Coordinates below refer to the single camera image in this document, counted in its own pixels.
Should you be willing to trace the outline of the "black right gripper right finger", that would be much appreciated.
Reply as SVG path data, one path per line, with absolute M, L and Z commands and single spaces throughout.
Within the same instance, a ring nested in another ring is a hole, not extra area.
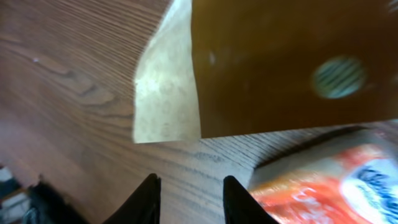
M 278 224 L 232 175 L 223 180 L 223 208 L 226 224 Z

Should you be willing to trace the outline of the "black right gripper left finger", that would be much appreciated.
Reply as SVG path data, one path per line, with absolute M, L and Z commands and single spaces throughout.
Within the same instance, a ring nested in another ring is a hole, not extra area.
M 149 174 L 103 224 L 159 224 L 161 178 Z

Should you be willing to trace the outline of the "orange tissue pack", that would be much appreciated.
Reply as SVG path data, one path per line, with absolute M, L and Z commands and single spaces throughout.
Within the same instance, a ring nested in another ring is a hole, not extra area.
M 397 223 L 397 146 L 344 134 L 255 169 L 248 191 L 279 223 Z

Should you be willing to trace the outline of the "clear cookie wrapper bag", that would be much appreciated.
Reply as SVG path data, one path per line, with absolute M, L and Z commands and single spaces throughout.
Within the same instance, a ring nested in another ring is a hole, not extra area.
M 397 1 L 172 1 L 134 74 L 136 143 L 397 118 Z

